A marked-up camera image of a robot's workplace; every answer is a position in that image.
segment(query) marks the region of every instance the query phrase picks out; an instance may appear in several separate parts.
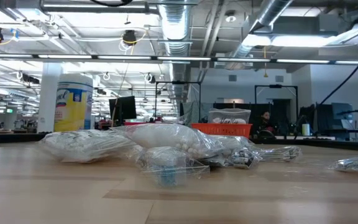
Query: black cable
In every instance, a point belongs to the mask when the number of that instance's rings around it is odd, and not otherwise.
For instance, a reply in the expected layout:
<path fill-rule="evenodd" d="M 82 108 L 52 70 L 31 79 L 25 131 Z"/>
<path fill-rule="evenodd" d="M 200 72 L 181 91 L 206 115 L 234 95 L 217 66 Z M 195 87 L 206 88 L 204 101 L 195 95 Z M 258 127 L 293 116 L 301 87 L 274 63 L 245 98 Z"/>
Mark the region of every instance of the black cable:
<path fill-rule="evenodd" d="M 104 3 L 104 2 L 99 2 L 97 0 L 90 0 L 91 2 L 95 3 L 95 4 L 99 4 L 101 6 L 107 6 L 107 7 L 120 7 L 120 6 L 126 6 L 129 3 L 132 2 L 132 0 L 124 0 L 122 3 L 119 4 L 108 4 L 108 3 Z"/>
<path fill-rule="evenodd" d="M 314 108 L 314 110 L 310 113 L 314 113 L 317 110 L 317 107 L 319 107 L 320 105 L 324 104 L 325 101 L 328 100 L 328 98 L 330 98 L 335 92 L 337 92 L 347 81 L 349 81 L 349 79 L 352 78 L 352 76 L 358 71 L 358 65 L 356 66 L 356 68 L 353 70 L 353 72 L 341 83 L 339 84 L 339 86 L 337 86 L 321 103 L 317 104 L 317 106 Z"/>

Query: disinfecting wipes container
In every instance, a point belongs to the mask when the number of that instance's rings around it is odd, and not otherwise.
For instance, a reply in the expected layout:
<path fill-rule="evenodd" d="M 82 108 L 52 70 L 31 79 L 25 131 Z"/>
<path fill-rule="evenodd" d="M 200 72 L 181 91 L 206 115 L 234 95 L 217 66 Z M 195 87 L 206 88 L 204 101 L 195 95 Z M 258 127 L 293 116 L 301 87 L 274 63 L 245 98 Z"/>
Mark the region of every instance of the disinfecting wipes container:
<path fill-rule="evenodd" d="M 93 80 L 80 74 L 62 75 L 59 79 L 55 131 L 91 128 Z"/>

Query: white column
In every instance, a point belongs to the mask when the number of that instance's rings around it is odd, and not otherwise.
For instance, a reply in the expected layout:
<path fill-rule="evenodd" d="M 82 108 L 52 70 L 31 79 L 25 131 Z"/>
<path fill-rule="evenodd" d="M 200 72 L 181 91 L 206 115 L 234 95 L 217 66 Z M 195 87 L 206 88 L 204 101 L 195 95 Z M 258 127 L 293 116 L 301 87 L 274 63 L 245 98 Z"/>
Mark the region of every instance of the white column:
<path fill-rule="evenodd" d="M 57 84 L 62 73 L 63 67 L 61 63 L 44 63 L 41 80 L 38 133 L 53 131 Z"/>
<path fill-rule="evenodd" d="M 4 129 L 15 129 L 15 121 L 17 119 L 17 107 L 6 107 L 4 114 Z"/>

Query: ceiling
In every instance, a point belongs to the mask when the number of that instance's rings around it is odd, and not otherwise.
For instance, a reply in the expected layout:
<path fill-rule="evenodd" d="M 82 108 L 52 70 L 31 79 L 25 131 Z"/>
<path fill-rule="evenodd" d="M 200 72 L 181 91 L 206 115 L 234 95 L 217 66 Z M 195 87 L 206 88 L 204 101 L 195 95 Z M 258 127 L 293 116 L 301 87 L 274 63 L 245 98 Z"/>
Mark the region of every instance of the ceiling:
<path fill-rule="evenodd" d="M 165 45 L 163 40 L 163 30 L 161 19 L 156 14 L 128 14 L 128 13 L 96 13 L 94 12 L 64 12 L 49 11 L 42 12 L 32 6 L 23 5 L 37 1 L 17 0 L 17 9 L 7 11 L 0 8 L 0 27 L 3 28 L 3 43 L 0 45 L 0 53 L 7 54 L 92 54 L 92 55 L 165 55 Z M 191 8 L 190 34 L 189 41 L 190 55 L 200 56 L 203 41 L 207 32 L 207 24 L 211 19 L 217 20 L 221 5 L 218 7 L 216 18 L 211 18 L 213 8 L 212 0 L 203 0 Z M 218 39 L 215 41 L 212 54 L 227 54 L 236 49 L 242 42 L 242 27 L 247 16 L 258 12 L 262 1 L 228 1 L 226 12 L 234 11 L 236 20 L 227 22 L 223 19 L 218 32 Z M 54 4 L 56 1 L 44 0 L 44 4 Z M 85 0 L 78 1 L 59 1 L 60 5 L 84 4 Z M 132 4 L 143 4 L 136 1 Z M 275 23 L 274 32 L 290 30 L 292 34 L 309 34 L 309 27 L 299 28 L 298 24 L 303 19 L 305 21 L 316 22 L 324 21 L 323 16 L 331 16 L 330 21 L 334 21 L 331 27 L 336 30 L 337 35 L 346 31 L 352 18 L 358 16 L 358 1 L 315 1 L 315 0 L 294 0 L 287 8 L 281 18 Z M 135 47 L 123 49 L 122 34 L 125 30 L 135 30 L 137 40 Z M 302 59 L 324 59 L 334 60 L 337 58 L 347 60 L 358 59 L 358 45 L 334 45 L 324 47 L 289 47 L 279 45 L 269 45 L 265 47 L 254 47 L 250 53 L 258 58 L 302 58 Z M 108 113 L 108 98 L 135 95 L 139 101 L 139 114 L 148 115 L 153 106 L 144 103 L 143 98 L 154 100 L 155 85 L 147 83 L 145 76 L 154 75 L 157 80 L 170 81 L 170 66 L 167 63 L 106 63 L 106 62 L 65 62 L 62 64 L 65 73 L 75 73 L 87 75 L 94 79 L 94 86 L 100 88 L 111 88 L 107 95 L 94 93 L 93 112 Z M 264 68 L 262 63 L 255 63 L 249 67 L 254 70 Z M 41 61 L 17 61 L 0 59 L 0 106 L 18 106 L 21 113 L 32 114 L 37 112 L 39 104 L 40 88 L 38 85 L 30 85 L 32 88 L 17 77 L 21 73 L 38 78 L 42 82 Z M 268 69 L 282 69 L 291 72 L 297 68 L 291 64 L 268 64 Z M 166 102 L 158 103 L 164 108 L 159 110 L 165 116 L 173 116 L 177 113 L 176 104 L 170 103 L 169 86 L 162 89 L 159 99 Z M 23 110 L 23 106 L 30 104 L 29 110 Z"/>

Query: black frame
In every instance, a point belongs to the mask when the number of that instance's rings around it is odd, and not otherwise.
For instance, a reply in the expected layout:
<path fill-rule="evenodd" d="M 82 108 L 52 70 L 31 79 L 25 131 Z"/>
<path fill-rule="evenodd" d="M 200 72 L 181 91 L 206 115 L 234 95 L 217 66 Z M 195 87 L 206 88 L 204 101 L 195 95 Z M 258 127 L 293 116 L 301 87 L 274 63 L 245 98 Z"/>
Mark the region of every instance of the black frame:
<path fill-rule="evenodd" d="M 157 97 L 158 97 L 158 84 L 160 83 L 166 83 L 166 84 L 172 84 L 172 85 L 187 85 L 187 84 L 198 84 L 200 87 L 198 89 L 198 117 L 201 119 L 201 82 L 182 82 L 182 81 L 173 81 L 173 82 L 166 82 L 166 81 L 156 81 L 155 82 L 155 102 L 154 102 L 154 118 L 157 118 Z"/>
<path fill-rule="evenodd" d="M 257 96 L 257 89 L 258 87 L 269 87 L 269 88 L 294 88 L 295 89 L 295 99 L 296 99 L 296 120 L 299 117 L 299 105 L 298 105 L 298 86 L 286 86 L 286 85 L 255 85 L 255 105 L 258 104 L 258 96 Z"/>

